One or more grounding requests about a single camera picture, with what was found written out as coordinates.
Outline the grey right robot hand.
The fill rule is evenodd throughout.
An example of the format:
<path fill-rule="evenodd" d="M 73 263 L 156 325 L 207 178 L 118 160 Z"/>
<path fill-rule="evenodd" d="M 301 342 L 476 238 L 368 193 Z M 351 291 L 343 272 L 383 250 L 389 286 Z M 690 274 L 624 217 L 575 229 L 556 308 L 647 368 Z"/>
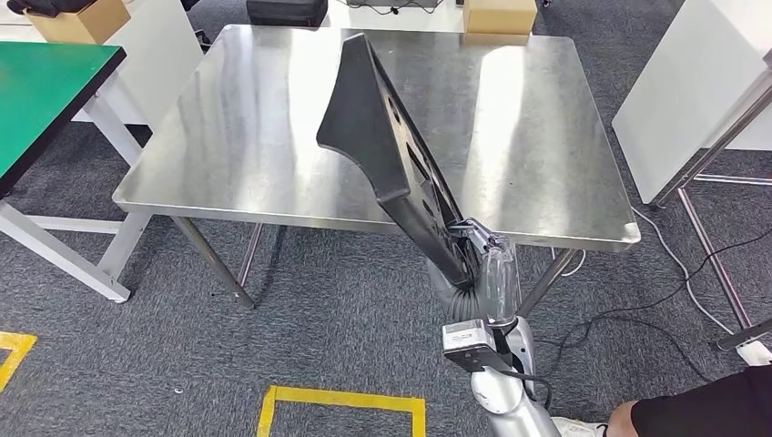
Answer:
<path fill-rule="evenodd" d="M 427 263 L 446 314 L 454 321 L 483 319 L 494 327 L 513 323 L 522 302 L 514 244 L 474 218 L 451 224 L 449 231 L 452 242 L 462 250 L 472 285 L 466 290 L 454 286 Z"/>

